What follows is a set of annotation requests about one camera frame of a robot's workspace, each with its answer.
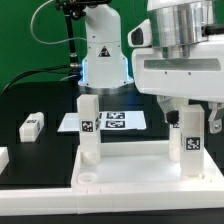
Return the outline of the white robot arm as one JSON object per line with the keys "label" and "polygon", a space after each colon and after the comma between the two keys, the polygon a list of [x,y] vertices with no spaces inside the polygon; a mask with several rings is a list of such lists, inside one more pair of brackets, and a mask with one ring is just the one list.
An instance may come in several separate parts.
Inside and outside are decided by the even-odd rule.
{"label": "white robot arm", "polygon": [[188,100],[206,101],[210,132],[224,118],[224,24],[215,21],[215,0],[148,0],[148,18],[128,33],[132,71],[120,49],[120,18],[107,5],[86,9],[88,51],[82,88],[111,91],[129,83],[155,95],[165,119],[177,121]]}

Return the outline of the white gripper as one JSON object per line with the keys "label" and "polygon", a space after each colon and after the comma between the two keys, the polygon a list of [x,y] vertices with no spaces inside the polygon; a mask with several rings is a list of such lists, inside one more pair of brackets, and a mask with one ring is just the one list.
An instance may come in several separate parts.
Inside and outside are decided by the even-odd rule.
{"label": "white gripper", "polygon": [[137,89],[158,96],[166,123],[179,121],[180,99],[211,101],[209,130],[222,131],[224,117],[224,44],[201,43],[190,50],[189,58],[164,59],[159,50],[139,48],[132,53]]}

